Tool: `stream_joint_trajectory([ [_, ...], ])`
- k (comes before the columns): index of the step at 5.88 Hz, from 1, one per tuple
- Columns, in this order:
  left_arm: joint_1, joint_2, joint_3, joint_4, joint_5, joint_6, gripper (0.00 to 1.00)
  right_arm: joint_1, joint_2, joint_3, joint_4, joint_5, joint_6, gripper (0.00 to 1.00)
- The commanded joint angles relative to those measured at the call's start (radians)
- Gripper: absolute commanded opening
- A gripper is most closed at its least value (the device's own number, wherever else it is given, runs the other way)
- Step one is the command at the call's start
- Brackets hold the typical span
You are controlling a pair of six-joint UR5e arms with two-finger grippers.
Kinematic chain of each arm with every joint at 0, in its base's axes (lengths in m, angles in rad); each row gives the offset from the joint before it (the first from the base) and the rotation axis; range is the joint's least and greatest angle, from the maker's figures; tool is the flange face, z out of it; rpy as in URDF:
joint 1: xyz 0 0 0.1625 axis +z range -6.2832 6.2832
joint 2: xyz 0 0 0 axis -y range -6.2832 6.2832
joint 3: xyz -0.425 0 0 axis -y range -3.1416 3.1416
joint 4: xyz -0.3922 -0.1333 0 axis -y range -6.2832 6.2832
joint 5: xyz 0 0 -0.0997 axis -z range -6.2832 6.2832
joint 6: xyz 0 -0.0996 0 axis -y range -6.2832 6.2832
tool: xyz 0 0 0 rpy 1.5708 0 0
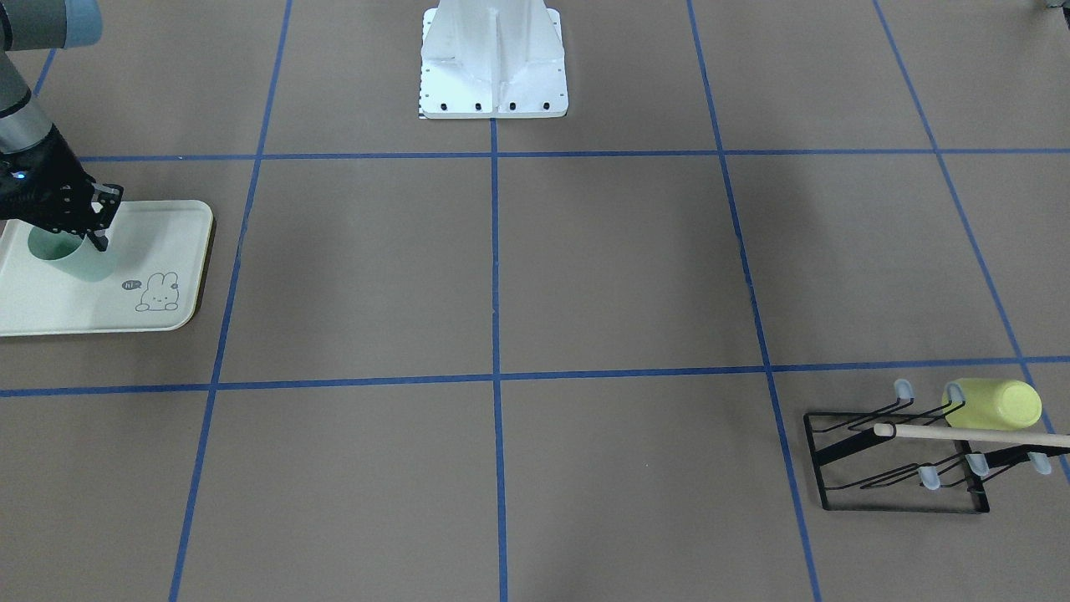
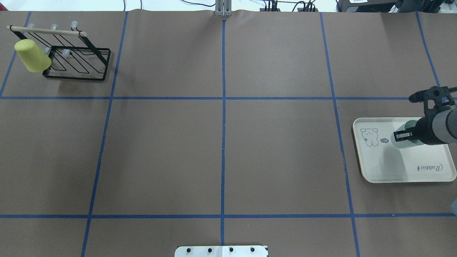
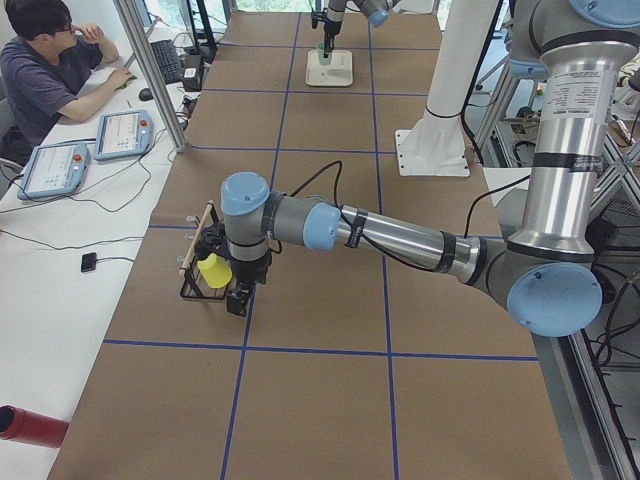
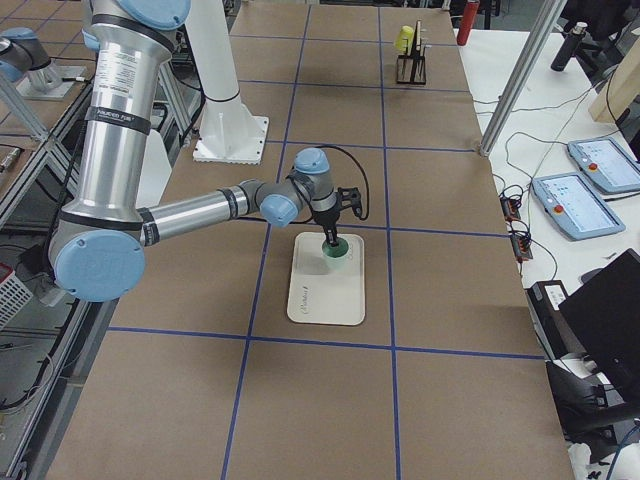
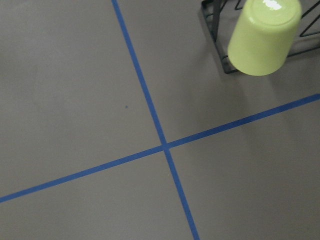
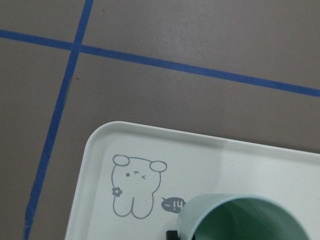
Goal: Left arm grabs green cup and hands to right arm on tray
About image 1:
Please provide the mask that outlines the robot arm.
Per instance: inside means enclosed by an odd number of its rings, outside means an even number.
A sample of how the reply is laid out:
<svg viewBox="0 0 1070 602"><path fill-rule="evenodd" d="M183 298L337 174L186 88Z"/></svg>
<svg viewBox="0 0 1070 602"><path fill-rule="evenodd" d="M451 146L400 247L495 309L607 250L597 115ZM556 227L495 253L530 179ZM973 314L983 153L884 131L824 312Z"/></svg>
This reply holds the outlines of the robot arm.
<svg viewBox="0 0 1070 602"><path fill-rule="evenodd" d="M10 56L87 47L100 42L103 29L96 1L1 3L1 217L85 237L100 252L110 246L106 232L123 188L85 171Z"/></svg>

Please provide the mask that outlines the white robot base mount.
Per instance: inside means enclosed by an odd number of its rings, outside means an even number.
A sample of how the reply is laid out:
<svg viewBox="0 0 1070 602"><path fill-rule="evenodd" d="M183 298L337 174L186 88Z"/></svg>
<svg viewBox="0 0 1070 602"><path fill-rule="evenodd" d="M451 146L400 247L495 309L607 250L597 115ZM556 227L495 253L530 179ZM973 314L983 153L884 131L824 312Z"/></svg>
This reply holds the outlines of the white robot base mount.
<svg viewBox="0 0 1070 602"><path fill-rule="evenodd" d="M421 19L418 115L549 119L568 113L561 14L542 1L440 1Z"/></svg>

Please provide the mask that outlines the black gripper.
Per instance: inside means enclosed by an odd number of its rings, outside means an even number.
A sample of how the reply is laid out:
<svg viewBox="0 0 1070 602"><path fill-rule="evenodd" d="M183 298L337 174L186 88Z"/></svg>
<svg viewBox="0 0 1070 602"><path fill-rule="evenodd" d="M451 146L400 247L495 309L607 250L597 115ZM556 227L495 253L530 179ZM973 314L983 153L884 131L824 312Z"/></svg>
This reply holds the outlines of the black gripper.
<svg viewBox="0 0 1070 602"><path fill-rule="evenodd" d="M1 220L19 220L45 232L89 240L106 252L123 187L100 183L85 171L58 127L39 142L1 160Z"/></svg>

